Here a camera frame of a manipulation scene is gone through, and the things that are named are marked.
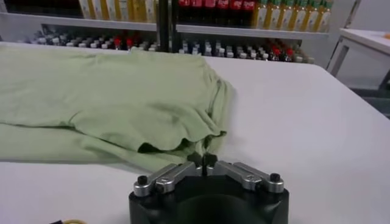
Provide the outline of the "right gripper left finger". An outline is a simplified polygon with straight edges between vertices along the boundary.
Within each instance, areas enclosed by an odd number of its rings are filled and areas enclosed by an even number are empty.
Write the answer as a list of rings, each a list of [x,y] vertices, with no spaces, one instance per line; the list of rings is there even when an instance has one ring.
[[[169,164],[149,176],[141,175],[133,184],[132,194],[136,197],[148,197],[153,192],[167,194],[173,192],[176,185],[186,177],[202,175],[203,157],[193,153],[182,164]]]

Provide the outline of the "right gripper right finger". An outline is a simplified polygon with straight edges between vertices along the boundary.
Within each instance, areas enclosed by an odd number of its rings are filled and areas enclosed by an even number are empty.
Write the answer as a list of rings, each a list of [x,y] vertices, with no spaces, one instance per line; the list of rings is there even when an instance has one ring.
[[[260,187],[270,193],[282,193],[285,189],[284,181],[278,173],[267,174],[241,162],[230,164],[218,160],[216,155],[206,154],[203,165],[208,176],[226,175],[248,191],[256,191]]]

